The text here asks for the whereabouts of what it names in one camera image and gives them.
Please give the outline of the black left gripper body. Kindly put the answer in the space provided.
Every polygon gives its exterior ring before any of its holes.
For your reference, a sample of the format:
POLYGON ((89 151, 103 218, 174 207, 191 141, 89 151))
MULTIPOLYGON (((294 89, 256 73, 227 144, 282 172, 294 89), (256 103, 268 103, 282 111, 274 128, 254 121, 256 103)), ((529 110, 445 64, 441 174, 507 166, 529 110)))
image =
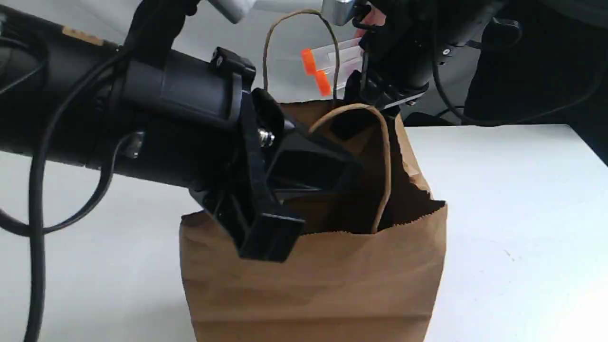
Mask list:
POLYGON ((211 69, 230 79, 234 147, 220 179, 190 194, 228 232, 240 258, 282 263, 306 227, 282 201, 344 191, 362 165, 337 143, 308 133, 266 90, 253 89, 249 60, 218 47, 211 69))

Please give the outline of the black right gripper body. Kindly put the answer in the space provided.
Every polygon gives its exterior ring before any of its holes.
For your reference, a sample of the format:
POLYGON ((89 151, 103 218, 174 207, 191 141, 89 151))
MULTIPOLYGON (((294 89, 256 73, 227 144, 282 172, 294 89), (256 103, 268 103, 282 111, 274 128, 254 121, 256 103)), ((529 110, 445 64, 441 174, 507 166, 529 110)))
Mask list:
POLYGON ((363 32, 363 64, 349 76, 343 101, 386 110, 427 91, 434 69, 456 49, 456 1, 325 0, 323 17, 338 26, 352 24, 369 5, 382 11, 386 22, 354 25, 363 32))

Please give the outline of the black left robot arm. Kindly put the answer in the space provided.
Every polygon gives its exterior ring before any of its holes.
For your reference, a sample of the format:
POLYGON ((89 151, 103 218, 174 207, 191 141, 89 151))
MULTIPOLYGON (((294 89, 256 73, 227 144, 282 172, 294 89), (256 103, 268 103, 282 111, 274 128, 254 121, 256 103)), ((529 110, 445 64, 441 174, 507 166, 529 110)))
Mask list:
POLYGON ((254 89, 248 59, 218 47, 203 61, 171 48, 197 4, 144 0, 123 46, 1 7, 1 149, 33 158, 30 212, 41 214, 48 160, 101 173, 67 220, 34 228, 2 214, 4 229, 39 238, 69 227, 117 173, 189 189, 240 257, 284 262, 306 221, 282 199, 354 183, 358 160, 254 89))

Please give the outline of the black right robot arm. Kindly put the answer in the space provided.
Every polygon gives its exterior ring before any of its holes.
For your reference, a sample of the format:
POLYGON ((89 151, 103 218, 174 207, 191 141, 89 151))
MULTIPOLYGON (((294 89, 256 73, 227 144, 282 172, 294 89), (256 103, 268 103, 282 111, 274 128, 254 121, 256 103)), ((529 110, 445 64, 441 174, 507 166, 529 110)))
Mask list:
POLYGON ((591 97, 607 72, 607 52, 599 52, 597 63, 586 60, 582 67, 552 67, 569 53, 579 54, 576 38, 549 44, 547 52, 523 53, 537 58, 541 65, 498 66, 506 76, 493 76, 484 87, 483 98, 493 104, 524 103, 523 91, 529 87, 532 99, 547 97, 549 104, 525 105, 524 116, 508 119, 473 118, 469 104, 460 108, 450 101, 439 76, 439 67, 461 48, 477 48, 483 56, 504 56, 517 50, 531 29, 518 21, 498 18, 505 0, 373 0, 371 4, 386 14, 382 25, 363 24, 371 12, 366 4, 352 8, 352 24, 365 30, 359 42, 363 65, 347 79, 345 101, 361 102, 381 111, 392 111, 428 90, 433 81, 448 111, 463 123, 498 126, 537 120, 591 97))

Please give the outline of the person's bare hand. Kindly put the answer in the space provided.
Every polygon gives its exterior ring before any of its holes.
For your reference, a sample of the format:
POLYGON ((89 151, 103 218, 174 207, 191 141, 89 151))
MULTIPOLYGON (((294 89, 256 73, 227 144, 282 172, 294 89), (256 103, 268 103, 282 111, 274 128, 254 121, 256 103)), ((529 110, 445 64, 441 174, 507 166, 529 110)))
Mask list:
POLYGON ((365 12, 365 17, 363 17, 363 12, 359 13, 352 20, 352 24, 359 24, 359 26, 384 26, 386 22, 386 15, 380 11, 380 9, 369 5, 370 9, 367 9, 365 12))

